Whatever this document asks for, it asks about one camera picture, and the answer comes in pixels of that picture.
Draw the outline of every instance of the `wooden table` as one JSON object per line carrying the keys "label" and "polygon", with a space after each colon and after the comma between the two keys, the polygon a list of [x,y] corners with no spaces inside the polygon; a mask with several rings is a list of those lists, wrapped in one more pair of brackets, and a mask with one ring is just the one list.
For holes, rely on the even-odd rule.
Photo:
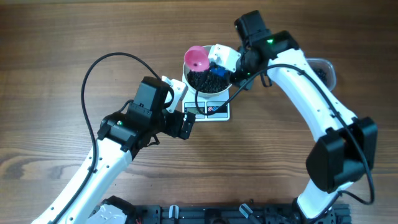
{"label": "wooden table", "polygon": [[[376,202],[347,196],[355,223],[398,220],[398,3],[396,1],[162,1],[0,7],[0,223],[30,223],[57,197],[91,147],[80,105],[88,67],[109,52],[141,57],[181,78],[192,45],[239,46],[233,22],[259,9],[274,32],[288,30],[307,57],[330,60],[333,93],[379,127]],[[91,74],[86,106],[96,132],[133,99],[137,62],[109,58]],[[231,103],[224,123],[197,123],[187,141],[161,134],[106,195],[135,205],[291,202],[305,188],[314,141],[278,86]],[[363,178],[351,190],[368,198]]]}

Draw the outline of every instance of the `clear plastic cup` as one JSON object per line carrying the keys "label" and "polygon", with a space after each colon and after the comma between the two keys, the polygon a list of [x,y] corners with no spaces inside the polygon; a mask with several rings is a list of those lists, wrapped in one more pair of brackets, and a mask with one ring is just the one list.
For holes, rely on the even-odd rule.
{"label": "clear plastic cup", "polygon": [[320,68],[326,72],[326,87],[332,91],[336,86],[336,73],[333,65],[323,58],[307,58],[307,62],[312,68]]}

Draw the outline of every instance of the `white bowl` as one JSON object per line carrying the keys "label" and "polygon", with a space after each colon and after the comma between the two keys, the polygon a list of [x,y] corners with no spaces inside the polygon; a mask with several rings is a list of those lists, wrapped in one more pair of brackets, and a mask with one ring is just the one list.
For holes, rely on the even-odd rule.
{"label": "white bowl", "polygon": [[[207,52],[209,52],[210,49],[211,49],[211,45],[207,45],[207,46],[203,46],[203,47],[207,50]],[[188,77],[187,77],[187,75],[188,75],[189,71],[190,71],[190,69],[188,68],[188,66],[187,66],[187,65],[185,64],[185,62],[184,62],[184,65],[183,65],[183,67],[182,67],[182,81],[183,81],[184,83],[187,84],[188,90],[189,90],[191,93],[195,94],[197,90],[194,89],[194,87],[192,87],[192,86],[189,85],[189,83],[188,83]],[[218,95],[224,93],[225,91],[228,91],[228,89],[229,89],[231,86],[232,86],[232,84],[229,84],[228,87],[227,87],[225,90],[219,91],[219,92],[217,92],[217,93],[203,93],[203,92],[200,92],[200,91],[199,91],[198,96],[204,97],[204,98],[210,98],[210,97],[212,97],[212,96],[218,96]]]}

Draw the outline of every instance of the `display screen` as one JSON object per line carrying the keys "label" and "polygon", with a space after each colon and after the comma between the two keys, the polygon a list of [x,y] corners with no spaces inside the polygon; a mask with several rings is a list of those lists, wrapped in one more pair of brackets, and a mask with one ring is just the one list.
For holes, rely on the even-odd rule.
{"label": "display screen", "polygon": [[197,108],[186,108],[185,109],[185,112],[191,112],[191,113],[193,113],[193,114],[200,114],[199,113],[199,111],[198,111],[198,109]]}
{"label": "display screen", "polygon": [[208,106],[207,112],[215,111],[216,113],[227,113],[228,109],[226,106]]}

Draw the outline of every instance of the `white arm segment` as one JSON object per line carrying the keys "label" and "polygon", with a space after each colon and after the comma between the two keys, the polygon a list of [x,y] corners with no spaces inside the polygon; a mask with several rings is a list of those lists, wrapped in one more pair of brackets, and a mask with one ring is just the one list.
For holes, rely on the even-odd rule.
{"label": "white arm segment", "polygon": [[[95,206],[100,202],[102,196],[112,184],[113,180],[131,163],[130,151],[120,150],[121,145],[108,139],[97,140],[98,158],[95,173],[92,173],[83,191],[74,203],[65,212],[58,223],[86,223],[88,216]],[[47,224],[61,212],[65,205],[75,194],[88,173],[88,168],[93,159],[93,148],[91,148],[86,160],[77,173],[72,177],[61,194],[55,199],[41,216],[34,220],[34,224]]]}
{"label": "white arm segment", "polygon": [[[277,56],[275,60],[269,60],[268,65],[286,63],[305,70],[318,83],[336,110],[340,112],[345,123],[347,125],[353,123],[352,118],[355,118],[356,115],[333,96],[308,65],[301,50],[290,49],[279,53]],[[299,75],[295,70],[290,68],[272,68],[268,71],[268,76],[292,100],[295,107],[307,122],[315,142],[326,134],[328,128],[338,130],[343,127],[337,118],[332,117],[333,112],[329,109],[319,91],[303,75]],[[337,191],[347,189],[352,184],[352,182],[345,183],[336,191],[328,194],[320,190],[310,180],[304,192],[298,197],[297,203],[307,218],[316,218],[334,199]]]}
{"label": "white arm segment", "polygon": [[[347,125],[353,123],[352,118],[355,118],[356,115],[333,96],[308,65],[301,50],[290,49],[279,53],[277,56],[275,60],[269,60],[268,65],[285,63],[305,70],[318,83],[336,110],[340,112],[345,123]],[[303,75],[298,75],[295,70],[290,68],[272,68],[268,71],[268,76],[292,100],[295,107],[307,122],[315,142],[318,141],[319,137],[326,134],[326,129],[333,128],[334,130],[338,130],[343,127],[337,118],[332,117],[333,112],[329,109],[319,91]]]}

